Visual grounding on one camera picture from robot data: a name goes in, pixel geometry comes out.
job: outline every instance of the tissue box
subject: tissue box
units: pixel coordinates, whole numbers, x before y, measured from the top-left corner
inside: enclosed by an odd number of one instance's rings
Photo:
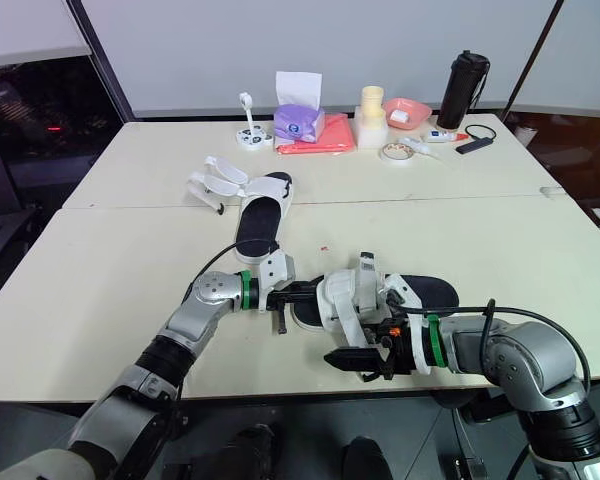
[[[273,126],[276,137],[316,143],[324,130],[324,110],[304,105],[281,105],[273,115]]]

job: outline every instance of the small white device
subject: small white device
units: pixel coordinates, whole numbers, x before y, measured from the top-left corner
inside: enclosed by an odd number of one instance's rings
[[[240,99],[240,105],[247,114],[247,123],[249,124],[249,128],[236,132],[238,144],[245,150],[259,150],[265,145],[273,145],[273,136],[268,134],[260,125],[254,125],[253,123],[253,117],[251,116],[253,99],[251,95],[242,92],[238,98]]]
[[[398,143],[402,143],[403,145],[411,147],[416,153],[421,153],[422,155],[428,155],[433,158],[438,158],[438,156],[435,153],[433,153],[433,151],[428,145],[426,145],[424,142],[421,142],[420,140],[416,140],[415,138],[402,137],[398,140]]]

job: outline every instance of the water bottle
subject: water bottle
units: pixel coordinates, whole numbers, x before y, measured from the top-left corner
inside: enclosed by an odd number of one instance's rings
[[[437,126],[456,130],[472,103],[480,98],[489,72],[489,59],[465,50],[451,64],[451,75],[440,106]]]

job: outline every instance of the black cable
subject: black cable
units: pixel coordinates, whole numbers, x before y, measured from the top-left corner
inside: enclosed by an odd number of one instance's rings
[[[406,314],[421,314],[421,315],[445,315],[452,313],[483,313],[484,307],[442,307],[442,308],[412,308],[412,307],[402,307],[400,305],[395,304],[395,302],[391,302],[387,299],[387,304],[390,307],[404,312]],[[560,333],[567,341],[571,344],[576,355],[578,356],[578,360],[580,360],[580,364],[582,365],[582,376],[584,383],[584,389],[589,394],[591,390],[591,370],[589,368],[589,362],[587,361],[587,357],[582,350],[582,347],[578,344],[575,338],[571,336],[571,334],[565,330],[563,326],[554,322],[553,320],[548,319],[544,315],[540,315],[539,313],[531,312],[529,310],[523,310],[520,308],[512,308],[512,307],[495,307],[494,313],[509,313],[512,315],[521,315],[524,317],[530,317],[535,320],[538,320],[542,323],[549,325],[551,328],[555,329]]]
[[[487,303],[487,308],[484,309],[482,314],[485,316],[484,327],[482,327],[482,335],[480,336],[480,368],[482,368],[482,374],[487,377],[487,340],[489,339],[489,332],[491,331],[491,324],[493,323],[493,314],[496,310],[496,301],[492,298]]]
[[[193,281],[195,282],[198,279],[198,277],[200,277],[204,272],[206,272],[209,269],[209,267],[211,265],[213,265],[222,255],[227,253],[232,248],[239,247],[240,245],[245,245],[247,243],[256,243],[256,242],[268,243],[269,247],[271,247],[272,245],[274,245],[276,247],[278,246],[278,243],[275,240],[271,240],[271,239],[267,239],[267,238],[250,238],[248,240],[240,240],[240,241],[234,242],[231,245],[229,245],[228,247],[225,247],[222,250],[220,250],[220,252],[218,252],[218,254],[216,254],[211,260],[209,260],[207,262],[207,264],[204,267],[202,267],[202,269],[198,272],[198,274],[195,276]],[[271,253],[272,251],[275,251],[276,249],[277,248],[274,248],[274,249],[269,248],[269,253]]]
[[[481,125],[479,123],[472,123],[471,125],[467,125],[466,127],[464,127],[464,131],[467,132],[467,135],[469,135],[474,140],[478,140],[479,138],[482,138],[482,137],[479,137],[479,136],[471,133],[469,131],[469,128],[471,128],[471,127],[480,127],[480,128],[484,128],[485,130],[489,130],[493,134],[493,137],[491,137],[491,140],[495,140],[495,138],[498,136],[498,134],[496,133],[496,131],[493,128],[488,127],[486,125]]]
[[[524,461],[527,459],[527,455],[529,455],[529,445],[525,445],[516,457],[516,461],[511,465],[511,470],[509,470],[509,474],[507,475],[507,480],[515,480],[518,473],[520,473],[522,465],[524,465]]]

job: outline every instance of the paper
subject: paper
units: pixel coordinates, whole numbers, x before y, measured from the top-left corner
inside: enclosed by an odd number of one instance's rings
[[[321,92],[321,73],[276,72],[276,94],[279,105],[304,105],[318,110]]]

